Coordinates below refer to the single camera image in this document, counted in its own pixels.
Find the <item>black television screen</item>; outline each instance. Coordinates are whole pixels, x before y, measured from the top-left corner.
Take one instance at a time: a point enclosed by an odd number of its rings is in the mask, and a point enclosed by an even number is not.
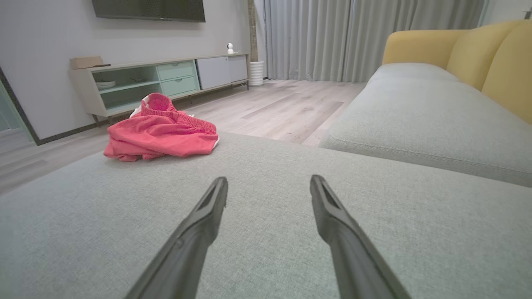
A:
[[[203,0],[93,0],[99,18],[205,22]]]

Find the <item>sofa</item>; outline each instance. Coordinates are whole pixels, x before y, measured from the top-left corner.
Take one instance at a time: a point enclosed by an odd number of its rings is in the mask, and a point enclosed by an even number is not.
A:
[[[320,147],[532,187],[532,20],[393,33]]]
[[[532,188],[219,135],[210,155],[125,163],[98,153],[0,196],[0,298],[123,298],[219,176],[227,206],[196,297],[339,298],[312,211],[313,174],[412,298],[532,294]]]

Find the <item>curtain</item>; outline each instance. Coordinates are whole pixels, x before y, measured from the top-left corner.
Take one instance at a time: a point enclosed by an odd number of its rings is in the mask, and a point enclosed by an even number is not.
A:
[[[471,29],[484,0],[265,0],[268,78],[365,82],[399,30]]]

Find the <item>white bowl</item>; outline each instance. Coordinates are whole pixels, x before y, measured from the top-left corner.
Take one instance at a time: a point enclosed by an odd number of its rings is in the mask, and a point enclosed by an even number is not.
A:
[[[111,87],[115,86],[116,84],[117,84],[116,81],[111,81],[111,82],[96,82],[96,86],[98,87],[98,89],[111,88]]]

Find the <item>tv stand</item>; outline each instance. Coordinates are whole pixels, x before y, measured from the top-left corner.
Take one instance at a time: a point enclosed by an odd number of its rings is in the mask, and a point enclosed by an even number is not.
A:
[[[226,54],[148,61],[109,67],[70,70],[69,75],[85,111],[107,117],[133,111],[150,93],[172,100],[216,89],[246,85],[249,90],[249,56]],[[115,82],[98,89],[96,82]]]

